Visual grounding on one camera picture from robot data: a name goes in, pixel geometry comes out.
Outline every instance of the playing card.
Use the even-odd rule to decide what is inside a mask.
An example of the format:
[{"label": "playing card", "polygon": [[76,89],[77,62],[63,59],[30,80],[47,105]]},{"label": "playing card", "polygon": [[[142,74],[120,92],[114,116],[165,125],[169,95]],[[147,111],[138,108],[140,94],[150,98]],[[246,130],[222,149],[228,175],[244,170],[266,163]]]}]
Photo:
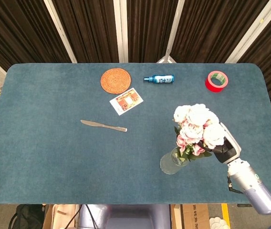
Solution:
[{"label": "playing card", "polygon": [[128,91],[120,94],[118,97],[110,100],[111,105],[118,113],[121,115],[126,111],[129,111],[131,108],[143,102],[141,96],[135,91],[134,88],[129,89]]}]

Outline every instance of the glass vase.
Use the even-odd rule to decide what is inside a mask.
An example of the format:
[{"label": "glass vase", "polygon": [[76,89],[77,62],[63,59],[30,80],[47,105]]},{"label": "glass vase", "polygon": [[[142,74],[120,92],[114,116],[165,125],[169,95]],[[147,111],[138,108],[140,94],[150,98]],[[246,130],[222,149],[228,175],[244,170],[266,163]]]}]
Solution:
[{"label": "glass vase", "polygon": [[165,154],[160,160],[161,170],[168,175],[172,175],[186,166],[188,164],[188,160],[181,161],[178,157],[179,155],[180,151],[178,147]]}]

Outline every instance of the flower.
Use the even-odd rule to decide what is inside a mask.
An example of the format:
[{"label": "flower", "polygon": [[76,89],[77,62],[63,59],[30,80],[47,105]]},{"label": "flower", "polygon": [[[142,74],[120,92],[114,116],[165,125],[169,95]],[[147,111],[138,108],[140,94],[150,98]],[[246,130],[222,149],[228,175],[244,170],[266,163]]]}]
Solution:
[{"label": "flower", "polygon": [[209,109],[204,104],[195,104],[191,106],[187,113],[187,121],[194,125],[203,126],[208,120]]},{"label": "flower", "polygon": [[185,139],[186,143],[198,143],[200,140],[202,140],[203,126],[193,125],[188,123],[186,120],[181,127],[180,135],[183,139]]},{"label": "flower", "polygon": [[205,149],[201,148],[201,147],[198,146],[197,144],[193,146],[193,150],[194,150],[193,154],[194,154],[195,156],[198,156],[199,154],[205,152]]},{"label": "flower", "polygon": [[176,123],[183,123],[186,120],[186,115],[191,108],[190,105],[178,106],[174,113],[174,120]]},{"label": "flower", "polygon": [[203,132],[204,143],[209,149],[224,144],[225,130],[219,123],[208,125]]},{"label": "flower", "polygon": [[219,123],[218,117],[213,112],[208,111],[207,116],[208,116],[208,120],[206,121],[206,123],[203,126],[208,126],[208,125],[211,125],[213,123]]},{"label": "flower", "polygon": [[187,143],[185,142],[185,139],[178,135],[177,137],[177,146],[180,147],[180,154],[182,155],[183,151],[185,150],[185,147],[187,146]]}]

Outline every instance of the round wicker coaster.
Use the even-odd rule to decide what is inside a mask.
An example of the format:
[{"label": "round wicker coaster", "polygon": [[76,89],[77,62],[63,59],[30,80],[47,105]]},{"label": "round wicker coaster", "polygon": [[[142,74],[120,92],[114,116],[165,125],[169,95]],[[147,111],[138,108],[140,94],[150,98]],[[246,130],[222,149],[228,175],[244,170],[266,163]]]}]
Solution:
[{"label": "round wicker coaster", "polygon": [[126,91],[131,83],[129,73],[121,68],[107,70],[101,78],[102,88],[111,94],[121,94]]}]

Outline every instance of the white rose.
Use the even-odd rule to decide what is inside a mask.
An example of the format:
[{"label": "white rose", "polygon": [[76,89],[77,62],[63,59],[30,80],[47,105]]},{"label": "white rose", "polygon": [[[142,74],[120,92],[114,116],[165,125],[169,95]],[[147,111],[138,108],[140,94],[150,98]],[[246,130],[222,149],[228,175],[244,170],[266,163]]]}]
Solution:
[{"label": "white rose", "polygon": [[219,123],[208,125],[203,132],[204,143],[209,149],[224,144],[225,130]]},{"label": "white rose", "polygon": [[174,113],[174,120],[176,123],[183,123],[186,120],[187,113],[189,112],[190,105],[179,106]]},{"label": "white rose", "polygon": [[193,125],[185,121],[180,130],[180,135],[188,144],[198,143],[202,140],[203,126]]},{"label": "white rose", "polygon": [[211,125],[213,123],[219,123],[218,117],[213,112],[208,111],[207,116],[208,116],[208,120],[206,121],[204,126],[208,126],[208,125]]},{"label": "white rose", "polygon": [[208,111],[204,104],[195,104],[191,106],[187,120],[194,125],[203,126],[208,120]]}]

